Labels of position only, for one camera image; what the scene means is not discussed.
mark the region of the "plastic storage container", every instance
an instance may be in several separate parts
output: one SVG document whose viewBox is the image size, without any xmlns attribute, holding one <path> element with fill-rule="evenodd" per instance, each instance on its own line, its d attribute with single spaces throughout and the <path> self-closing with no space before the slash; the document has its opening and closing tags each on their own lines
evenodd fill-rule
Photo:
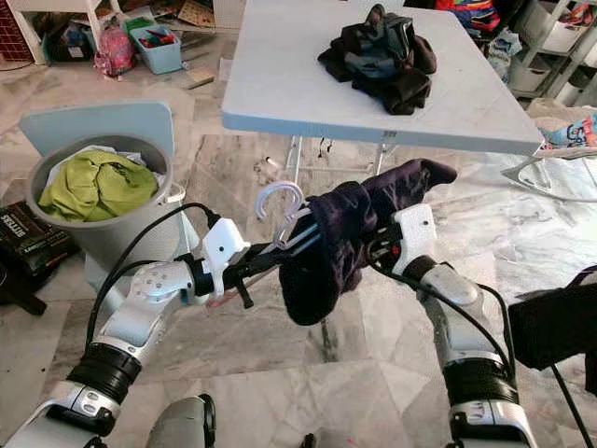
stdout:
<svg viewBox="0 0 597 448">
<path fill-rule="evenodd" d="M 590 79 L 587 75 L 585 75 L 581 70 L 576 70 L 568 79 L 560 92 L 556 95 L 556 100 L 561 102 L 562 104 L 572 107 L 575 105 L 575 101 L 580 96 L 587 85 L 589 84 Z"/>
<path fill-rule="evenodd" d="M 521 20 L 523 32 L 531 38 L 539 38 L 547 30 L 549 16 L 554 8 L 554 3 L 531 0 Z M 543 49 L 567 53 L 588 29 L 588 26 L 569 25 L 556 21 L 543 44 Z"/>
<path fill-rule="evenodd" d="M 519 58 L 512 58 L 508 86 L 517 91 L 536 91 L 543 80 L 548 76 L 551 67 L 545 60 L 536 55 L 528 67 L 522 65 L 524 54 Z"/>
<path fill-rule="evenodd" d="M 131 30 L 131 37 L 134 41 L 134 45 L 141 52 L 141 57 L 145 61 L 147 67 L 149 67 L 149 70 L 156 75 L 180 70 L 183 63 L 180 56 L 180 40 L 178 37 L 174 36 L 173 44 L 155 47 L 154 49 L 147 49 L 139 40 L 150 37 L 147 30 L 155 31 L 163 35 L 171 35 L 172 31 L 161 25 L 152 25 Z"/>
<path fill-rule="evenodd" d="M 69 222 L 47 215 L 37 204 L 51 168 L 68 156 L 89 145 L 104 145 L 118 151 L 139 152 L 147 168 L 164 175 L 156 194 L 145 204 L 121 217 L 97 222 Z M 86 138 L 68 147 L 47 154 L 34 168 L 25 192 L 27 205 L 43 221 L 68 231 L 81 248 L 105 271 L 120 257 L 132 239 L 149 223 L 174 210 L 178 203 L 169 202 L 173 185 L 172 163 L 163 149 L 138 137 L 107 135 Z M 173 256 L 181 238 L 180 215 L 166 219 L 152 229 L 127 257 L 131 263 L 141 259 L 166 260 Z"/>
</svg>

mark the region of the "black box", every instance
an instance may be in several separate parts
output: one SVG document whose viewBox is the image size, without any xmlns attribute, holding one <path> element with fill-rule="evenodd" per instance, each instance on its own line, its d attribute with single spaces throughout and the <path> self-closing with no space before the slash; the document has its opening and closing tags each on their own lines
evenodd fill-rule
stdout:
<svg viewBox="0 0 597 448">
<path fill-rule="evenodd" d="M 67 232 L 43 222 L 21 201 L 0 208 L 0 250 L 37 277 L 76 253 L 78 246 Z"/>
</svg>

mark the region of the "black cable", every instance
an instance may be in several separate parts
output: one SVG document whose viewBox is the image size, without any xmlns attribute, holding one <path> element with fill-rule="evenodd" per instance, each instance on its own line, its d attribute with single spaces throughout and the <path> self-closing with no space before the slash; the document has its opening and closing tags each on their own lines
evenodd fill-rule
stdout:
<svg viewBox="0 0 597 448">
<path fill-rule="evenodd" d="M 578 426 L 578 429 L 580 430 L 580 433 L 582 434 L 582 438 L 585 440 L 585 443 L 587 444 L 588 448 L 594 448 L 593 442 L 590 440 L 590 436 L 589 436 L 589 432 L 587 431 L 587 427 L 585 427 L 585 422 L 582 421 L 582 417 L 580 416 L 580 413 L 578 413 L 578 409 L 576 408 L 575 402 L 572 399 L 572 396 L 570 395 L 570 391 L 568 390 L 568 387 L 566 386 L 565 381 L 563 380 L 562 376 L 560 375 L 560 371 L 558 370 L 558 368 L 556 367 L 555 364 L 550 367 L 551 367 L 551 371 L 553 371 L 553 374 L 556 377 L 556 380 L 558 381 L 558 385 L 560 386 L 560 389 L 562 390 L 563 396 L 566 399 L 566 402 L 568 403 L 568 407 L 570 408 L 570 411 L 572 412 L 572 416 L 575 418 L 576 425 Z"/>
<path fill-rule="evenodd" d="M 97 316 L 100 313 L 100 308 L 102 307 L 102 303 L 104 302 L 105 296 L 107 295 L 110 288 L 119 280 L 119 278 L 127 271 L 130 271 L 133 268 L 138 266 L 143 266 L 144 264 L 155 263 L 156 261 L 153 259 L 142 259 L 140 261 L 136 261 L 131 264 L 127 264 L 124 268 L 120 269 L 111 279 L 106 279 L 102 283 L 100 290 L 97 293 L 95 298 L 95 302 L 93 303 L 93 308 L 91 308 L 90 312 L 90 319 L 87 324 L 87 336 L 85 338 L 85 348 L 89 347 L 91 341 L 93 340 L 93 332 L 95 331 L 95 323 L 97 322 Z"/>
<path fill-rule="evenodd" d="M 412 287 L 413 289 L 418 289 L 421 290 L 422 292 L 429 294 L 430 296 L 435 297 L 436 299 L 438 299 L 439 301 L 441 301 L 442 303 L 445 303 L 447 306 L 449 306 L 450 308 L 452 308 L 452 310 L 454 310 L 456 313 L 458 313 L 459 315 L 461 315 L 462 317 L 464 317 L 473 327 L 475 327 L 486 339 L 487 341 L 489 341 L 489 343 L 492 345 L 493 349 L 495 350 L 495 352 L 497 353 L 497 355 L 502 359 L 502 363 L 504 364 L 504 366 L 506 367 L 508 372 L 511 372 L 511 368 L 510 368 L 510 363 L 506 357 L 506 354 L 504 353 L 504 350 L 502 350 L 502 347 L 500 347 L 500 344 L 497 343 L 497 341 L 495 340 L 495 338 L 492 336 L 492 334 L 486 330 L 478 321 L 477 319 L 475 319 L 472 315 L 470 315 L 469 313 L 467 313 L 465 310 L 463 310 L 460 306 L 458 306 L 455 303 L 452 303 L 450 301 L 450 299 L 448 299 L 447 297 L 445 297 L 443 294 L 435 291 L 434 289 L 432 289 L 431 287 L 427 287 L 425 285 L 423 285 L 422 283 L 417 282 L 416 280 L 412 280 L 408 277 L 405 277 L 403 275 L 399 275 L 397 273 L 392 273 L 389 271 L 386 271 L 385 269 L 382 269 L 380 266 L 378 266 L 376 264 L 376 261 L 374 259 L 371 258 L 371 254 L 370 254 L 370 248 L 372 246 L 373 243 L 376 243 L 376 240 L 371 241 L 366 249 L 365 249 L 365 257 L 367 258 L 367 262 L 368 264 L 378 273 L 382 273 L 383 275 L 393 278 L 394 280 L 404 283 L 405 285 L 408 285 L 409 287 Z"/>
<path fill-rule="evenodd" d="M 512 338 L 512 327 L 510 326 L 510 315 L 507 312 L 506 301 L 492 287 L 477 283 L 477 286 L 486 290 L 495 297 L 502 310 L 502 320 L 504 321 L 504 340 L 506 341 L 507 355 L 510 360 L 510 375 L 514 385 L 516 385 L 516 358 L 514 356 L 514 339 Z"/>
<path fill-rule="evenodd" d="M 0 70 L 0 72 L 13 72 L 15 70 L 21 70 L 22 68 L 28 67 L 29 65 L 32 65 L 33 62 L 30 63 L 26 63 L 25 65 L 21 65 L 20 67 L 14 67 L 14 68 L 3 68 Z"/>
<path fill-rule="evenodd" d="M 163 221 L 165 221 L 169 217 L 173 217 L 174 215 L 176 215 L 184 210 L 187 210 L 188 208 L 200 208 L 205 213 L 205 216 L 207 217 L 207 227 L 209 227 L 210 229 L 221 218 L 221 216 L 219 214 L 214 213 L 213 210 L 211 210 L 206 205 L 203 205 L 202 203 L 185 203 L 185 204 L 181 205 L 180 207 L 176 207 L 174 210 L 166 213 L 162 217 L 159 217 L 158 219 L 154 220 L 153 222 L 148 224 L 142 231 L 140 231 L 137 234 L 137 236 L 135 236 L 133 238 L 133 240 L 129 243 L 129 245 L 124 249 L 122 254 L 120 254 L 120 257 L 118 257 L 118 260 L 116 261 L 116 263 L 114 263 L 112 270 L 108 273 L 107 277 L 105 278 L 104 283 L 102 284 L 102 287 L 100 287 L 100 291 L 105 290 L 104 296 L 105 296 L 105 294 L 107 294 L 107 291 L 109 290 L 109 289 L 105 289 L 104 286 L 109 284 L 110 282 L 116 283 L 118 278 L 113 279 L 113 277 L 115 277 L 117 275 L 118 270 L 120 269 L 120 266 L 122 265 L 124 260 L 131 254 L 132 250 L 137 245 L 137 243 L 139 243 L 139 241 L 141 241 L 141 239 L 145 235 L 147 235 L 148 232 L 150 232 L 155 227 L 159 226 L 159 224 L 161 224 Z M 97 297 L 95 298 L 93 308 L 91 310 L 90 320 L 88 321 L 88 324 L 87 324 L 87 338 L 85 340 L 86 348 L 89 346 L 89 344 L 93 340 L 93 333 L 95 331 L 95 321 L 97 319 L 97 314 L 99 313 L 100 305 L 102 304 L 103 300 L 104 300 L 104 297 L 100 297 L 100 294 L 98 293 Z"/>
<path fill-rule="evenodd" d="M 326 140 L 326 138 L 325 137 L 321 137 L 321 141 L 319 142 L 319 155 L 317 156 L 317 159 L 321 159 L 322 157 L 324 157 L 324 153 L 321 152 L 321 145 L 324 144 L 324 140 Z"/>
</svg>

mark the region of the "chair backrest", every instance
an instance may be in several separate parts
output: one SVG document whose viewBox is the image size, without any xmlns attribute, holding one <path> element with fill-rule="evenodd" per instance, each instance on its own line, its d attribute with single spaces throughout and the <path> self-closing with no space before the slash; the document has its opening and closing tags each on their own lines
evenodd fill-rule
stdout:
<svg viewBox="0 0 597 448">
<path fill-rule="evenodd" d="M 138 136 L 174 154 L 172 111 L 156 100 L 60 107 L 23 117 L 19 126 L 42 156 L 98 135 Z"/>
</svg>

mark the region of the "dark clothing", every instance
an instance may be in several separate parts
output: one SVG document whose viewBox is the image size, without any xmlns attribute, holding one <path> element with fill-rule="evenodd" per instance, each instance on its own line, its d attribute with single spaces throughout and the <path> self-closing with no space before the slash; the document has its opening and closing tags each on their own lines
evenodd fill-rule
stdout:
<svg viewBox="0 0 597 448">
<path fill-rule="evenodd" d="M 322 196 L 308 198 L 312 213 L 294 234 L 313 222 L 321 238 L 280 268 L 280 283 L 288 314 L 299 325 L 326 317 L 341 293 L 356 288 L 367 266 L 364 237 L 385 226 L 391 215 L 423 200 L 437 184 L 451 183 L 449 166 L 418 159 L 369 178 L 346 182 Z"/>
<path fill-rule="evenodd" d="M 508 307 L 516 359 L 531 369 L 585 354 L 585 389 L 597 397 L 597 266 L 566 288 L 541 291 Z"/>
<path fill-rule="evenodd" d="M 373 12 L 381 17 L 371 20 Z M 392 115 L 411 115 L 424 107 L 431 91 L 427 76 L 437 70 L 429 43 L 414 33 L 412 19 L 385 14 L 375 6 L 365 23 L 345 26 L 317 60 L 338 82 L 380 98 Z"/>
</svg>

